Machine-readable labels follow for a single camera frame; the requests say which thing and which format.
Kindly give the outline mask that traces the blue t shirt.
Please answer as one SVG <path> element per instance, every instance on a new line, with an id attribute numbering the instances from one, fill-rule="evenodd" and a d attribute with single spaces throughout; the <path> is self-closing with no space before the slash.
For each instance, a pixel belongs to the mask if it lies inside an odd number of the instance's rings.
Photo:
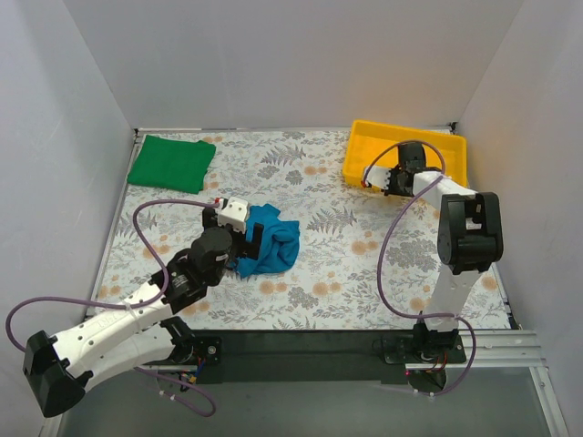
<path id="1" fill-rule="evenodd" d="M 280 220 L 281 212 L 271 204 L 251 206 L 246 240 L 252 241 L 255 224 L 263 226 L 257 259 L 238 258 L 235 271 L 242 278 L 282 273 L 292 268 L 300 251 L 300 222 Z"/>

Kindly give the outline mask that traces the yellow plastic tray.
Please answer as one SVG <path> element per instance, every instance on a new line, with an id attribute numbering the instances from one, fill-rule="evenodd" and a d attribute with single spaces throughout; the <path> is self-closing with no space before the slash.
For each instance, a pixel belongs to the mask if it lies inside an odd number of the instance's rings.
<path id="1" fill-rule="evenodd" d="M 448 130 L 399 127 L 365 120 L 353 122 L 343 162 L 344 181 L 360 187 L 361 177 L 374 159 L 391 145 L 404 140 L 423 140 L 432 144 L 445 159 L 446 175 L 461 186 L 468 185 L 467 144 L 463 137 Z"/>

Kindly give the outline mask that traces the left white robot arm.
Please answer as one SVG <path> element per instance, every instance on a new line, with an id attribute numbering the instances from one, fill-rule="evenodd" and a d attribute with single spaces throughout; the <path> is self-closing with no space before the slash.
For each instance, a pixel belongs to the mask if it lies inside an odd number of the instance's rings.
<path id="1" fill-rule="evenodd" d="M 191 246 L 121 303 L 68 330 L 26 342 L 23 374 L 46 418 L 77 405 L 99 383 L 153 361 L 190 361 L 199 343 L 179 312 L 206 297 L 239 258 L 259 256 L 263 226 L 210 208 Z"/>

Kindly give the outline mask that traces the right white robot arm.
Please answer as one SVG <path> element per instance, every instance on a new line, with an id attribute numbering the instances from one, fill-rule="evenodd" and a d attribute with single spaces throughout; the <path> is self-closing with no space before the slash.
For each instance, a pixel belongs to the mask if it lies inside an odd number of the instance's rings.
<path id="1" fill-rule="evenodd" d="M 386 194 L 422 199 L 439 211 L 436 248 L 442 263 L 430 301 L 413 317 L 413 328 L 382 342 L 391 363 L 464 362 L 461 311 L 480 276 L 504 250 L 497 194 L 465 188 L 448 178 L 443 167 L 428 167 L 429 147 L 421 140 L 394 145 L 397 164 L 383 188 Z"/>

